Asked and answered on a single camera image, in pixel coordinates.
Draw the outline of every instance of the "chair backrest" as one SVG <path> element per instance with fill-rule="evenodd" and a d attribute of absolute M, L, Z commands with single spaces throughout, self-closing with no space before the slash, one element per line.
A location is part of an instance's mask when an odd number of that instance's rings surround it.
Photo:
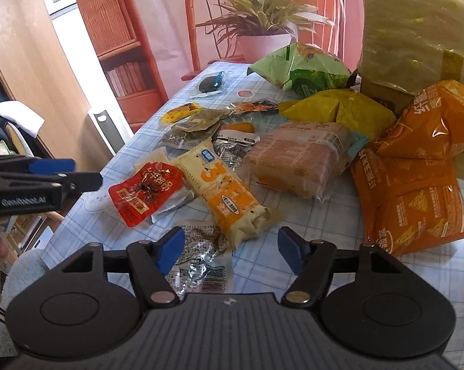
<path fill-rule="evenodd" d="M 318 13 L 331 19 L 335 25 L 313 25 L 315 33 L 309 31 L 299 32 L 299 41 L 314 43 L 325 51 L 338 55 L 342 59 L 341 35 L 345 23 L 345 8 L 343 0 L 306 0 L 307 3 L 318 7 Z M 204 27 L 196 28 L 196 24 L 217 18 L 226 13 L 220 6 L 219 0 L 185 0 L 186 18 L 189 34 L 189 46 L 193 70 L 199 71 L 209 61 L 226 59 L 237 54 L 235 38 L 227 38 L 217 43 L 218 35 L 205 34 Z"/>

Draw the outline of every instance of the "tablecloth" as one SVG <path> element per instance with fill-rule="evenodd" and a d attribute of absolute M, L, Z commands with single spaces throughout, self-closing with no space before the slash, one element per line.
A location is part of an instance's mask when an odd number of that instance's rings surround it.
<path fill-rule="evenodd" d="M 201 199 L 194 199 L 156 224 L 143 221 L 130 229 L 124 225 L 108 199 L 107 188 L 133 175 L 133 163 L 154 149 L 160 137 L 169 129 L 160 124 L 162 115 L 171 108 L 191 101 L 189 96 L 197 92 L 198 83 L 207 73 L 225 70 L 230 71 L 230 76 L 221 94 L 199 100 L 204 107 L 218 108 L 230 102 L 261 98 L 271 101 L 296 99 L 292 92 L 283 92 L 256 74 L 246 76 L 246 69 L 245 64 L 214 63 L 151 117 L 101 171 L 104 178 L 102 189 L 83 194 L 70 210 L 45 248 L 45 263 L 53 268 L 88 242 L 101 242 L 104 249 L 124 249 L 128 244 L 142 239 L 158 240 L 179 220 L 211 219 L 206 204 Z M 250 90 L 253 96 L 242 98 L 238 95 L 240 90 Z M 278 115 L 266 118 L 267 129 L 273 129 L 283 122 Z M 175 149 L 168 152 L 171 157 L 184 153 Z M 464 197 L 463 181 L 460 181 L 460 186 Z M 251 190 L 260 203 L 278 208 L 284 220 L 258 239 L 241 244 L 234 253 L 234 293 L 271 291 L 279 298 L 293 282 L 295 276 L 276 245 L 276 233 L 281 226 L 291 227 L 306 240 L 325 239 L 333 242 L 340 249 L 357 249 L 362 242 L 363 222 L 357 192 L 347 173 L 342 175 L 330 200 L 325 203 L 260 187 L 252 187 Z M 401 260 L 452 302 L 457 314 L 457 326 L 445 356 L 464 369 L 464 240 L 407 254 Z M 127 275 L 109 274 L 108 277 L 111 282 L 131 290 Z M 353 279 L 353 274 L 335 274 L 332 289 Z"/>

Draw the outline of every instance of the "bookshelf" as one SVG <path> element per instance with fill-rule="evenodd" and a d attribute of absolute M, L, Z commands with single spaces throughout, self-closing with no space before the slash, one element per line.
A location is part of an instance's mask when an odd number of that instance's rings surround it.
<path fill-rule="evenodd" d="M 167 100 L 134 0 L 76 0 L 107 82 L 137 131 Z"/>

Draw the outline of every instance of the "pink flower pot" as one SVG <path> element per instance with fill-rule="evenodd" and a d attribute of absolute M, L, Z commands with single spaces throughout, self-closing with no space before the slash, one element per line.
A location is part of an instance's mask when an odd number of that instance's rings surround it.
<path fill-rule="evenodd" d="M 244 54 L 247 64 L 255 63 L 268 54 L 289 45 L 292 41 L 290 34 L 272 36 L 238 36 L 239 48 Z"/>

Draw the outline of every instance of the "ribbed black surface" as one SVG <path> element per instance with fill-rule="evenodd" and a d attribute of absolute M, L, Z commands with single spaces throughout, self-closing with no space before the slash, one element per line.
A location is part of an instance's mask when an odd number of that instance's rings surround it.
<path fill-rule="evenodd" d="M 439 356 L 398 363 L 358 356 L 330 340 L 308 312 L 283 307 L 272 294 L 190 294 L 182 305 L 149 313 L 137 333 L 112 352 L 71 363 L 22 356 L 7 369 L 452 370 L 453 366 Z"/>

